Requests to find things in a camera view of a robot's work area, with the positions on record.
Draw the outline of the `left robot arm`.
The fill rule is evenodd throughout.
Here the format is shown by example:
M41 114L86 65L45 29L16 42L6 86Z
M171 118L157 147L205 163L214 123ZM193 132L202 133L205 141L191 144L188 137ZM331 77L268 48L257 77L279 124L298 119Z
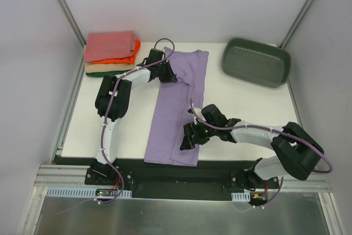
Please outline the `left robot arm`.
M131 91L154 79L162 83L177 82L168 56L156 48L151 49L134 69L119 76L107 74L103 77L95 100L101 122L100 146L90 168L92 174L97 174L98 180L105 185L112 184L118 175L113 166L117 158L117 130L129 108Z

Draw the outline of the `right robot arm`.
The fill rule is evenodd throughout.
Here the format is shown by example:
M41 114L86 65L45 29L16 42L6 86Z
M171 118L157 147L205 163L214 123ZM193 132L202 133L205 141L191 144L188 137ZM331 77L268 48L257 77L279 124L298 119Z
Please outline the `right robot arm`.
M184 125L181 151L204 145L214 136L222 141L253 144L274 151L274 156L257 159L237 175L238 184L246 189L260 188L267 180L285 175L305 181L324 157L320 145L294 122L270 127L228 119L214 104L202 109L191 107L188 112L194 120Z

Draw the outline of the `purple t-shirt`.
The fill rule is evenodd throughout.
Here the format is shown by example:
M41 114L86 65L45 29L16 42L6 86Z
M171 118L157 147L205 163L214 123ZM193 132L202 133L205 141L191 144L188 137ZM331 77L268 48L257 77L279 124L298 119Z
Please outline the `purple t-shirt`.
M194 119L188 113L189 100L203 108L209 52L174 52L169 58L177 82L161 83L152 118L144 161L164 165L195 167L199 147L180 150L183 126Z

